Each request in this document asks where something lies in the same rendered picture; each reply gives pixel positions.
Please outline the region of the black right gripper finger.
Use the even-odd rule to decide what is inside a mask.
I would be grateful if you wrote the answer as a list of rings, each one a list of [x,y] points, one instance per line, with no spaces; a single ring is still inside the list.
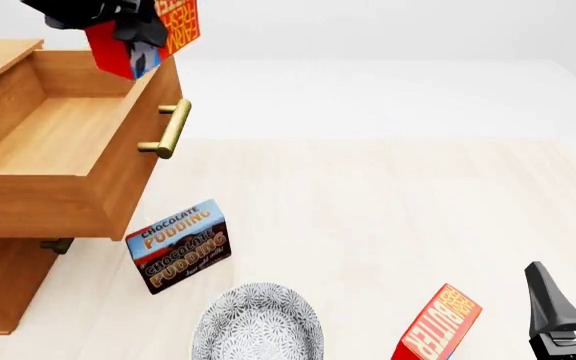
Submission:
[[[529,337],[576,331],[576,308],[561,292],[543,263],[534,261],[524,272],[531,307]]]

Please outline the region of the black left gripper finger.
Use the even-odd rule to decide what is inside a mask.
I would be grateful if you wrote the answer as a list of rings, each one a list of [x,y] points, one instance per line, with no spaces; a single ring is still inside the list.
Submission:
[[[118,0],[113,36],[124,42],[165,47],[168,30],[156,11],[155,0]]]
[[[84,29],[99,15],[99,0],[20,0],[41,12],[48,26],[57,29]]]

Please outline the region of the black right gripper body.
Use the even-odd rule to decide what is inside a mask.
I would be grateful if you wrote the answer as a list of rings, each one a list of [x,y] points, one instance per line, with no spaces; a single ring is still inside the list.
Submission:
[[[576,360],[576,325],[532,325],[529,344],[537,360]]]

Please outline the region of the red butter box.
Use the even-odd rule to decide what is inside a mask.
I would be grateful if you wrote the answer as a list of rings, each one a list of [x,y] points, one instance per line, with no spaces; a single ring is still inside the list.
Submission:
[[[168,30],[165,47],[143,42],[124,42],[113,36],[118,0],[104,3],[106,20],[85,29],[97,67],[129,80],[138,80],[200,37],[197,0],[155,0],[156,11]]]
[[[482,307],[444,284],[400,338],[390,360],[449,360]]]

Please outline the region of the wooden drawer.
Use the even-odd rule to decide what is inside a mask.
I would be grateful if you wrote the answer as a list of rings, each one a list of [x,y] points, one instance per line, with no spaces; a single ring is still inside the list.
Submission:
[[[0,238],[122,239],[181,89],[173,59],[137,81],[87,51],[34,50],[0,67]]]

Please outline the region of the wooden cabinet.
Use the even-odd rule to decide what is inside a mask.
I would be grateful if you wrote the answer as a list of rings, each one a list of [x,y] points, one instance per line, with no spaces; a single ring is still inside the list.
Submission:
[[[90,60],[0,39],[0,335],[16,329],[56,260],[40,242],[69,229],[76,177],[87,171],[74,133]]]

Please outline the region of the chocolate pudding box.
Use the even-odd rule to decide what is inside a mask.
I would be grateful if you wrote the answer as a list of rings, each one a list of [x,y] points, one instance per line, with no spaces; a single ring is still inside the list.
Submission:
[[[226,218],[213,199],[137,230],[125,243],[153,295],[232,254]]]

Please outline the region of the patterned grey white bowl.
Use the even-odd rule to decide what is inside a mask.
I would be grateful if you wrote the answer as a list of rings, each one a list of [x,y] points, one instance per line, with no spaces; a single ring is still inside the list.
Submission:
[[[324,333],[311,305],[288,287],[243,284],[200,317],[190,360],[324,360]]]

